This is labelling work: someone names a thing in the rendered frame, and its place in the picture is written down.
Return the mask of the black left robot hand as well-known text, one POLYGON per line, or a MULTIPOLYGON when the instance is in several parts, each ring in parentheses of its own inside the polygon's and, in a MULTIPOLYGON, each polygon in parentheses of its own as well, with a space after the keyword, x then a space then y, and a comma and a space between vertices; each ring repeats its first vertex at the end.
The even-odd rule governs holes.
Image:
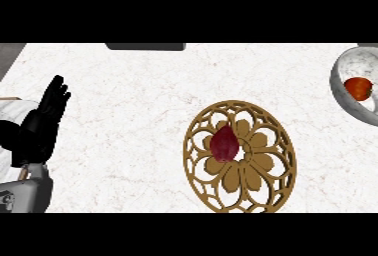
POLYGON ((46 163, 50 159, 69 97, 63 77, 56 75, 44 91, 38 108, 28 112, 22 124, 0 120, 0 147, 12 152, 12 167, 46 163))

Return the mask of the dark red tomato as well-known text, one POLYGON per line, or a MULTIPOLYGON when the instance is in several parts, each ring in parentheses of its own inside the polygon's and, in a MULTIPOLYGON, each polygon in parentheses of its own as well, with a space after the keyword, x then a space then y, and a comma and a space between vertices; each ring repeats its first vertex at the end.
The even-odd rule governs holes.
POLYGON ((238 138, 229 125, 224 125, 210 141, 213 157, 219 162, 230 162, 239 151, 238 138))

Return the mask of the brown openwork round placemat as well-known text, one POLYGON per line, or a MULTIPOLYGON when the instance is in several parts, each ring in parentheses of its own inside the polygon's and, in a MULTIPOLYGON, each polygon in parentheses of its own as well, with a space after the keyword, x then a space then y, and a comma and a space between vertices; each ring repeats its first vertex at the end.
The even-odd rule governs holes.
POLYGON ((210 105, 188 127, 183 166, 193 192, 214 212, 278 211, 292 192, 297 161, 289 136, 272 114, 238 100, 210 105), (219 161, 210 142, 224 126, 242 155, 219 161))

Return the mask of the white marble bowl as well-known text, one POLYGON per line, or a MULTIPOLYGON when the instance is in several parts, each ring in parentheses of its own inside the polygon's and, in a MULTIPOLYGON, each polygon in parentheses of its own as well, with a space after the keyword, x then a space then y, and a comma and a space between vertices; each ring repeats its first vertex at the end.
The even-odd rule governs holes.
POLYGON ((334 98, 344 111, 362 122, 378 127, 378 44, 359 43, 335 60, 329 85, 334 98), (346 87, 353 78, 372 83, 369 97, 357 101, 346 87))

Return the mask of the grey slab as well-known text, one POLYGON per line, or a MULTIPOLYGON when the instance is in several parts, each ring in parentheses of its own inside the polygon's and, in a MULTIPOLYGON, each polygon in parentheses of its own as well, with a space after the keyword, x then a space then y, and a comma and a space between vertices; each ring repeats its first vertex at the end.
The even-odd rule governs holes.
POLYGON ((7 74, 24 47, 25 43, 0 43, 0 81, 7 74))

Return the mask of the dark grey flat appliance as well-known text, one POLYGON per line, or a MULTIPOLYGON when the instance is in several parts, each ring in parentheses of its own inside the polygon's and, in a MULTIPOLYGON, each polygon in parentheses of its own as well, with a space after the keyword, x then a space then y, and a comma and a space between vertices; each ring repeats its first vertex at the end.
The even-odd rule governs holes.
POLYGON ((186 43, 105 43, 111 50, 183 51, 186 43))

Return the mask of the orange fruit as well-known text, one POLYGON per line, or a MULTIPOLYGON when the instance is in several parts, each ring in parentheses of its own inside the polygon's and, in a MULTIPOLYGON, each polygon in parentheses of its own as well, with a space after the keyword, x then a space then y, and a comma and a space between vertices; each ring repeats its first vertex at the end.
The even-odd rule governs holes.
POLYGON ((344 87, 356 101, 365 101, 371 97, 372 82, 363 77, 346 80, 344 87))

